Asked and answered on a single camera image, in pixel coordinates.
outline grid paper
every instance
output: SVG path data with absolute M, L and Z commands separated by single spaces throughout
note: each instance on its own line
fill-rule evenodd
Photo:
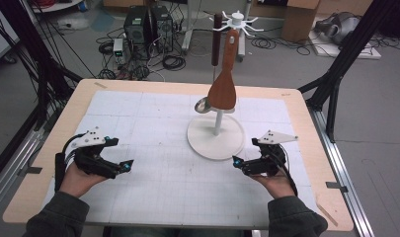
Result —
M 101 156 L 115 163 L 129 159 L 134 163 L 130 173 L 102 182 L 81 197 L 91 206 L 87 222 L 268 228 L 267 203 L 272 198 L 266 189 L 235 169 L 231 159 L 209 160 L 191 148 L 187 129 L 199 115 L 194 110 L 199 99 L 197 95 L 96 93 L 76 134 L 98 126 L 103 135 L 120 140 Z M 259 138 L 268 129 L 294 134 L 282 100 L 239 98 L 231 116 L 246 133 L 245 147 L 238 154 L 245 160 L 260 157 L 252 137 Z M 299 197 L 317 210 L 297 142 L 283 147 Z M 53 180 L 44 203 L 52 196 Z

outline cardboard box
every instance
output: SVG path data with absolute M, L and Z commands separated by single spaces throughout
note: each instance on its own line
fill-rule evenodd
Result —
M 129 6 L 148 6 L 149 0 L 104 0 L 104 7 L 116 12 L 128 12 Z
M 319 3 L 319 0 L 288 0 L 280 36 L 287 41 L 306 43 Z
M 285 11 L 286 7 L 258 4 L 258 0 L 253 0 L 249 15 L 254 17 L 284 18 Z
M 332 15 L 332 13 L 350 12 L 363 16 L 372 0 L 321 0 L 317 14 Z

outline dark sleeve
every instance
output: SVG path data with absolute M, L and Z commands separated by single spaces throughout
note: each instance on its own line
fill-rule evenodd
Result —
M 80 236 L 88 211 L 89 205 L 83 200 L 57 192 L 43 210 L 28 221 L 23 237 Z
M 307 208 L 298 197 L 282 197 L 268 203 L 270 237 L 316 237 L 328 222 Z

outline white round base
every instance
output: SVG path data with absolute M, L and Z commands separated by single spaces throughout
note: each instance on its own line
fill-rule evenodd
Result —
M 188 141 L 203 157 L 213 160 L 231 159 L 245 145 L 245 131 L 233 117 L 223 115 L 220 133 L 214 135 L 217 113 L 208 113 L 194 118 L 188 126 Z

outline brown paddle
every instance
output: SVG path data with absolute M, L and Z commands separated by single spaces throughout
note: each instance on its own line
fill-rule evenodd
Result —
M 231 77 L 231 70 L 238 44 L 239 33 L 236 30 L 230 30 L 225 40 L 222 71 L 208 91 L 209 104 L 220 110 L 231 110 L 236 105 L 236 89 Z

